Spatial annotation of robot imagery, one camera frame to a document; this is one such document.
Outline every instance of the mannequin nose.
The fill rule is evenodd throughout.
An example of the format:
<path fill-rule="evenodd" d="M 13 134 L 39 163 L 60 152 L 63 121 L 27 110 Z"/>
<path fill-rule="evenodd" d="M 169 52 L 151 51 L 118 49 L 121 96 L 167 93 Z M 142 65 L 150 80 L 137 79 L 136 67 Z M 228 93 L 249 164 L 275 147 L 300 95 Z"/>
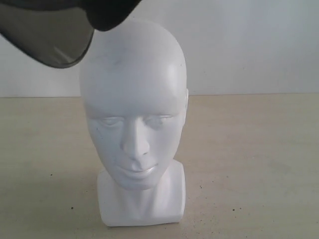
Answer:
<path fill-rule="evenodd" d="M 149 152 L 150 145 L 145 137 L 143 126 L 137 120 L 129 122 L 123 132 L 121 149 L 129 158 L 135 160 Z"/>

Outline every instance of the mannequin eye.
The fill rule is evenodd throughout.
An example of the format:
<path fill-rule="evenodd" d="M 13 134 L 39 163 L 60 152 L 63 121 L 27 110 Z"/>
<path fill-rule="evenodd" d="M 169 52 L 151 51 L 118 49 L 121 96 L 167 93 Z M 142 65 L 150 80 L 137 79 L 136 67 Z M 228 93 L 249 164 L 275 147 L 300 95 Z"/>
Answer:
<path fill-rule="evenodd" d="M 105 126 L 116 126 L 123 121 L 121 117 L 107 117 L 101 119 L 101 123 Z"/>
<path fill-rule="evenodd" d="M 145 123 L 152 128 L 162 126 L 172 116 L 151 116 L 145 120 Z"/>

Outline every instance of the white wall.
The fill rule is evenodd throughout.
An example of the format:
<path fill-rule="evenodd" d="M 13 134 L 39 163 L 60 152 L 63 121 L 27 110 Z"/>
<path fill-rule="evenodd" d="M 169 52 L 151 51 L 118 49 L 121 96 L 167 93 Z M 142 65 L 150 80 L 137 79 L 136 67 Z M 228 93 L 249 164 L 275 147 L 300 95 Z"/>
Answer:
<path fill-rule="evenodd" d="M 319 92 L 319 1 L 143 0 L 132 13 L 180 42 L 191 94 Z M 0 96 L 77 96 L 78 67 L 54 70 L 0 38 Z"/>

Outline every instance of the table surface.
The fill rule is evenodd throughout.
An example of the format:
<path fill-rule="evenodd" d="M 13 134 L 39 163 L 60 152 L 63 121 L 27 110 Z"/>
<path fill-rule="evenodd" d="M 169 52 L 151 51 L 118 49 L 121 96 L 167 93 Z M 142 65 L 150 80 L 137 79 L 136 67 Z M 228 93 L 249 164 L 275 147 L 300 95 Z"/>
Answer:
<path fill-rule="evenodd" d="M 190 97 L 179 224 L 108 228 L 80 98 L 0 99 L 1 239 L 318 239 L 319 94 Z"/>

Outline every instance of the mannequin head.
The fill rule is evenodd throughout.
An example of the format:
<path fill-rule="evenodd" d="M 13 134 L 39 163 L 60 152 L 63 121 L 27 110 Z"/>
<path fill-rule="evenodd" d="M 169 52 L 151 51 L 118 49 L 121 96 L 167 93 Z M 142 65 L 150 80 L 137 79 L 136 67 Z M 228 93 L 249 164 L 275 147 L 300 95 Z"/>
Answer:
<path fill-rule="evenodd" d="M 185 123 L 186 65 L 177 40 L 139 20 L 95 32 L 80 88 L 89 133 L 108 173 L 127 190 L 154 187 Z"/>

